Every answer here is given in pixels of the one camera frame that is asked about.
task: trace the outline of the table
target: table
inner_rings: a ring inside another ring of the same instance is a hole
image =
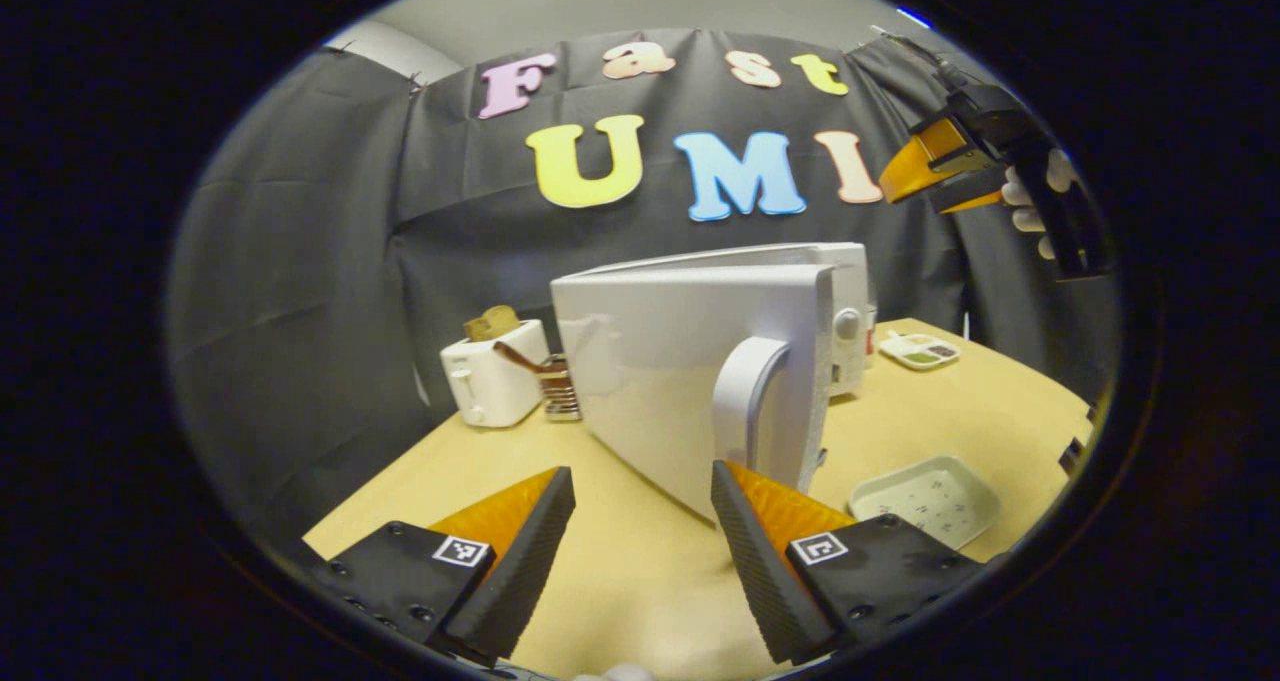
[[[847,512],[860,481],[957,456],[1001,499],[997,522],[961,549],[984,562],[1053,503],[1066,481],[1059,457],[1071,438],[1087,443],[1092,433],[1088,407],[1047,376],[936,326],[905,317],[879,324],[877,338],[887,330],[937,335],[963,357],[923,374],[876,358],[859,393],[828,408],[827,460],[809,495]],[[562,678],[621,662],[658,678],[708,681],[790,668],[769,659],[719,530],[581,422],[548,422],[541,411],[500,430],[454,415],[303,539],[332,558],[384,522],[429,526],[553,466],[572,469],[577,508],[513,663]]]

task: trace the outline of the white plate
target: white plate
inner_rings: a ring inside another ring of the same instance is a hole
[[[960,458],[941,456],[854,488],[854,518],[896,513],[933,539],[959,550],[1000,517],[1000,497]]]

